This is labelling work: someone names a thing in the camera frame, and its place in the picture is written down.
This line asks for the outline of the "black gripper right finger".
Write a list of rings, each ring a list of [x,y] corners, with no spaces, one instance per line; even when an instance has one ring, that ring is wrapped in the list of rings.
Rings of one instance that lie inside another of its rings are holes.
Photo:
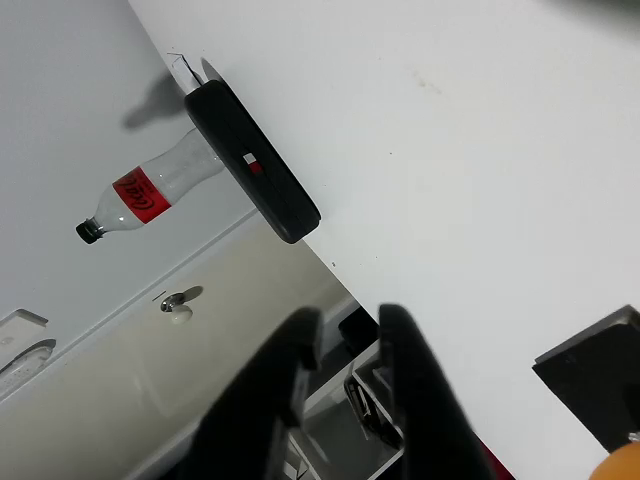
[[[380,354],[392,418],[404,437],[404,479],[493,479],[495,474],[434,353],[410,313],[379,307]]]

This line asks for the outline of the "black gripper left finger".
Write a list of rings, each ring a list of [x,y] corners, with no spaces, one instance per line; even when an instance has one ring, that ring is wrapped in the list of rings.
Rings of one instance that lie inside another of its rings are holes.
[[[289,431],[303,420],[318,369],[322,314],[293,312],[208,410],[182,461],[184,479],[279,479]]]

